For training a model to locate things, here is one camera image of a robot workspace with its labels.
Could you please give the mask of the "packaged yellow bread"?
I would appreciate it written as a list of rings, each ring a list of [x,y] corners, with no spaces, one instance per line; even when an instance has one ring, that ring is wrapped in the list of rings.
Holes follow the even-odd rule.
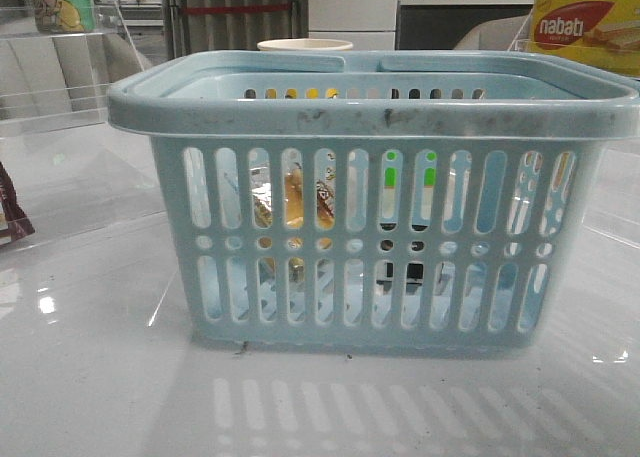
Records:
[[[253,201],[253,217],[258,228],[268,228],[274,222],[274,202],[272,198],[270,168],[262,164],[250,170],[250,182]],[[287,228],[299,229],[304,224],[304,186],[303,170],[294,164],[292,170],[284,175],[284,222]],[[334,227],[334,189],[324,180],[315,183],[314,219],[320,229]],[[294,283],[304,281],[304,261],[301,257],[292,257],[288,262],[289,279]]]

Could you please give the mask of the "light blue plastic basket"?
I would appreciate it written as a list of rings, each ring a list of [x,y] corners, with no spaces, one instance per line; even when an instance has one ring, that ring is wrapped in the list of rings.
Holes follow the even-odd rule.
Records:
[[[150,139],[195,328],[238,343],[530,345],[604,146],[639,134],[636,80],[517,52],[204,52],[107,102],[111,125]],[[262,164],[268,228],[253,217]],[[282,206],[294,164],[299,229]]]

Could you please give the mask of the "yellow popcorn paper cup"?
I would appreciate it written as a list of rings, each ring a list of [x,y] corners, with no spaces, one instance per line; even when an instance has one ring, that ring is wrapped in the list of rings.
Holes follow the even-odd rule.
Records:
[[[290,38],[272,39],[257,43],[260,51],[348,51],[353,49],[353,43],[336,39]]]

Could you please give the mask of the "white cabinet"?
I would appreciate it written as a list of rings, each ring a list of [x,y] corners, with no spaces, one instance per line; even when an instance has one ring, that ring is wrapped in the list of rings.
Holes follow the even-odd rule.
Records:
[[[356,50],[393,50],[399,0],[307,0],[308,36],[349,41]]]

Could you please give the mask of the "clear acrylic right stand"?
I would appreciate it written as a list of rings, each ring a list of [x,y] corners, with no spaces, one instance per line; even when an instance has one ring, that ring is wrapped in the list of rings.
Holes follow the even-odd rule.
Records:
[[[507,48],[512,52],[527,52],[530,42],[530,29],[532,24],[532,15],[522,15],[511,18],[511,28],[509,33],[511,41]]]

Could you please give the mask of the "maroon almond cracker packet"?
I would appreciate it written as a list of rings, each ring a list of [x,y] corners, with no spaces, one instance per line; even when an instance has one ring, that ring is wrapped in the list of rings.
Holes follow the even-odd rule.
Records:
[[[34,233],[31,221],[18,203],[12,179],[1,166],[1,245],[8,245]]]

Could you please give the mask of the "clear acrylic display shelf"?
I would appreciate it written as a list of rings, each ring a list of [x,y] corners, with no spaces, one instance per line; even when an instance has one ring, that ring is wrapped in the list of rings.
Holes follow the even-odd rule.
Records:
[[[35,229],[3,256],[162,209],[147,140],[107,121],[111,84],[165,60],[161,0],[92,1],[92,32],[45,33],[1,0],[1,166]]]

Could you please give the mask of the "green snack bag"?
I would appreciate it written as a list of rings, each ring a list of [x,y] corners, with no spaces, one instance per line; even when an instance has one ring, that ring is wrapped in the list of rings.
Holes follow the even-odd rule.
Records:
[[[36,27],[45,33],[88,33],[95,29],[92,0],[32,0]]]

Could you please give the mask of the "yellow nabati wafer box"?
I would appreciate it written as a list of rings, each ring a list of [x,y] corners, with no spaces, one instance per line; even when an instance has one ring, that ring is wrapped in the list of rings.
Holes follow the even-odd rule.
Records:
[[[529,52],[639,75],[639,0],[534,0]]]

